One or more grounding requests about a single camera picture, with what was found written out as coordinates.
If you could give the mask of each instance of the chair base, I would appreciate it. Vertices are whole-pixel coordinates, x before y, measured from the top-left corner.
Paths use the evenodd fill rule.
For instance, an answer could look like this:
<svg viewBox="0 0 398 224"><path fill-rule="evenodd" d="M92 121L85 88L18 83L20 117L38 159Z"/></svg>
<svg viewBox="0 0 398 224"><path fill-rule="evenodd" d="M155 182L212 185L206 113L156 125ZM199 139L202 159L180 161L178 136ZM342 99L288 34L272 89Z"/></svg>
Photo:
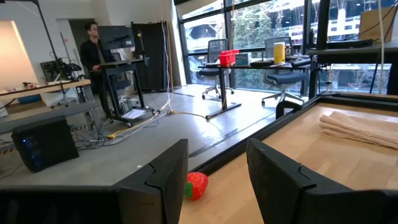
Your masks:
<svg viewBox="0 0 398 224"><path fill-rule="evenodd" d="M219 85L214 85L214 86L212 86L212 87L209 87L209 88L206 89L205 92L203 92L203 93L201 94L201 97L202 97L203 99L205 99L205 98L206 98L205 94L208 94L210 91L215 90L216 93L217 93L217 95L218 95L218 98L221 98L221 90L220 90L220 88L221 88L221 87L220 87ZM225 87L225 89L226 89L226 90L231 90L231 94L234 94L234 93L235 93L234 90L233 90L232 88L230 88L230 87Z"/></svg>
<svg viewBox="0 0 398 224"><path fill-rule="evenodd" d="M276 94L274 94L274 95L272 95L272 96L264 97L264 98L262 99L262 101L261 101L261 105L262 105L262 106L265 106L265 105L266 105L266 102L265 102L266 99L275 98L275 100L278 100L278 97L280 97L279 102L284 101L287 97L289 97L289 98L291 98L291 99L294 99L294 100L299 100L299 101L301 101L301 102L303 102L303 103L305 102L303 99L301 99L301 96L294 96L294 95L292 95L292 94L290 94L290 93L287 93L285 90L282 90L280 93L276 93Z"/></svg>

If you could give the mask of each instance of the black box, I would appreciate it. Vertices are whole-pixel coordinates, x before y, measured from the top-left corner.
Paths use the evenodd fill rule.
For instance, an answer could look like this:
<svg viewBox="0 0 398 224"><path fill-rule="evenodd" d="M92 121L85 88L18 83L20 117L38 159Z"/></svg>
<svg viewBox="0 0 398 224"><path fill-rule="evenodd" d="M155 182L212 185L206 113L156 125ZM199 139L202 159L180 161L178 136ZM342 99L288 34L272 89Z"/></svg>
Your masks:
<svg viewBox="0 0 398 224"><path fill-rule="evenodd" d="M11 137L25 166L32 172L79 157L63 116L18 127Z"/></svg>

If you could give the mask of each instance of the man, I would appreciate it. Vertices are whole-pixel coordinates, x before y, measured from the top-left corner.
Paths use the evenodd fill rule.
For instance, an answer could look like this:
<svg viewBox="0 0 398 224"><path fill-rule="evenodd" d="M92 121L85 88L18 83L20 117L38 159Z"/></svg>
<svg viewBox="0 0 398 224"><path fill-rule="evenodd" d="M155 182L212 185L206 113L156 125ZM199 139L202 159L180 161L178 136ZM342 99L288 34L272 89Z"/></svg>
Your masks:
<svg viewBox="0 0 398 224"><path fill-rule="evenodd" d="M98 24L95 21L91 21L85 25L85 29L90 38L80 46L81 63L90 71L91 81L98 90L102 108L105 114L109 116L111 115L111 110L109 109L108 99L106 98L106 91L109 94L112 93L106 85L103 76L104 71L101 71L100 64L114 62L115 59L110 50L103 50L102 48L100 36L98 35ZM110 76L109 82L112 86L113 95L117 96L116 77L114 75Z"/></svg>

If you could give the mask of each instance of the black shirt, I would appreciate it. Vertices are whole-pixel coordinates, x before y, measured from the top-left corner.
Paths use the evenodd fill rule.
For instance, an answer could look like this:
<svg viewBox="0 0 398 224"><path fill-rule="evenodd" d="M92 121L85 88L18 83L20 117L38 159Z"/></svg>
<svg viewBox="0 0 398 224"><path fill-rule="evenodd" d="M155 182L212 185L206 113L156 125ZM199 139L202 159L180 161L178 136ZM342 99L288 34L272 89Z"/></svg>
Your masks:
<svg viewBox="0 0 398 224"><path fill-rule="evenodd" d="M115 62L115 59L110 50L104 50L101 45L101 41L98 40L99 50L101 51L105 62ZM95 65L101 64L100 56L98 53L97 45L94 44L90 39L82 43L80 46L80 59L81 63L91 71Z"/></svg>

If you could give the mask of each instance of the folded cloth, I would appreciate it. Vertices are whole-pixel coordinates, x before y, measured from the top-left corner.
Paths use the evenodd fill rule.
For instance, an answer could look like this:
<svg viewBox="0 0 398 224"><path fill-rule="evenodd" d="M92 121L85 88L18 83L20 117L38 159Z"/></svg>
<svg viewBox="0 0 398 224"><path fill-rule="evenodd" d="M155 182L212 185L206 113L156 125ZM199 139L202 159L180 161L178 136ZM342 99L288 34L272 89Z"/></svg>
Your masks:
<svg viewBox="0 0 398 224"><path fill-rule="evenodd" d="M321 133L398 149L398 123L333 112L320 118Z"/></svg>

